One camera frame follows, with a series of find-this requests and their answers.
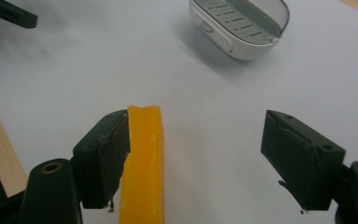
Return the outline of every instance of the yellow block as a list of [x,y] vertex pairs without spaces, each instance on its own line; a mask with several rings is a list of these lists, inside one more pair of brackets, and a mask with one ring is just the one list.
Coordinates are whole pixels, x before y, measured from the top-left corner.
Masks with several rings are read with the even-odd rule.
[[131,153],[121,177],[120,224],[164,223],[163,129],[159,107],[130,106]]

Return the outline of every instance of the yellow sponge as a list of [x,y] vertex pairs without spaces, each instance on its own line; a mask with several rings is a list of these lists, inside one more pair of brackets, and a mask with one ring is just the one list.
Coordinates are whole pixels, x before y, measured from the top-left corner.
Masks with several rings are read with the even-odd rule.
[[121,177],[120,224],[164,223],[163,129],[158,106],[130,106],[131,153]]

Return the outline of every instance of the white table surface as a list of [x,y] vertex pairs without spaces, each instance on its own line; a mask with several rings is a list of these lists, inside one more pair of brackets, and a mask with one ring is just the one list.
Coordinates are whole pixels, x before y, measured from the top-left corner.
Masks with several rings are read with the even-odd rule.
[[[300,215],[260,144],[273,109],[358,161],[358,11],[287,0],[281,43],[241,62],[196,28],[186,0],[11,2],[39,16],[33,30],[0,20],[0,120],[27,173],[70,159],[103,115],[159,105],[165,223],[334,223],[335,203]],[[107,209],[83,218],[118,223]]]

